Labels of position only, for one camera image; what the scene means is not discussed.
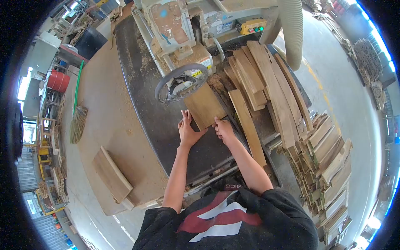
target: dust collection hose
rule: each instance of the dust collection hose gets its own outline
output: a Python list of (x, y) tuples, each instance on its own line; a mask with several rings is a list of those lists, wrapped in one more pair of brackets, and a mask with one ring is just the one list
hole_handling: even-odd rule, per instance
[(303, 9), (301, 0), (278, 0), (282, 21), (287, 63), (296, 71), (300, 68), (303, 54)]

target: caution label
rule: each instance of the caution label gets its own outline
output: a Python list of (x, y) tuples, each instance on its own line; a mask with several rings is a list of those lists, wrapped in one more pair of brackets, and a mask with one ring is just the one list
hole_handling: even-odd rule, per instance
[[(211, 74), (212, 69), (211, 69), (211, 59), (209, 57), (203, 58), (201, 61), (198, 63), (203, 64), (204, 66), (207, 67), (208, 73)], [(201, 70), (191, 70), (192, 76), (199, 76), (202, 74)]]

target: electrical box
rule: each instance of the electrical box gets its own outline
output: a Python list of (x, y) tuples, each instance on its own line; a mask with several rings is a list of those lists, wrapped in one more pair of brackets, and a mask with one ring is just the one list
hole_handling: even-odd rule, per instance
[(267, 21), (260, 15), (247, 16), (236, 19), (236, 30), (241, 35), (263, 31), (267, 25)]

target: hand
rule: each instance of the hand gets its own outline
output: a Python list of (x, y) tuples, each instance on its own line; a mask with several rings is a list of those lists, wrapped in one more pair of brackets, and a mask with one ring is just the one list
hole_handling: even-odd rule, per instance
[(181, 110), (181, 112), (183, 118), (178, 123), (180, 147), (190, 149), (207, 132), (208, 129), (206, 128), (200, 132), (195, 132), (190, 126), (192, 115), (190, 114), (189, 110)]
[(212, 127), (215, 129), (215, 133), (217, 134), (218, 138), (222, 139), (223, 143), (228, 146), (230, 142), (236, 139), (230, 122), (226, 120), (220, 120), (218, 117), (214, 117), (214, 121), (215, 123), (212, 125)]

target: red bucket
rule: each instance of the red bucket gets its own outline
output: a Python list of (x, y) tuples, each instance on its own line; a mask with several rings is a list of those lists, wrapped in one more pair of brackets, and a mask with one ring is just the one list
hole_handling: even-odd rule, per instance
[(49, 76), (49, 79), (47, 81), (47, 87), (58, 92), (65, 92), (69, 82), (69, 76), (58, 72), (57, 70), (51, 70), (51, 75)]

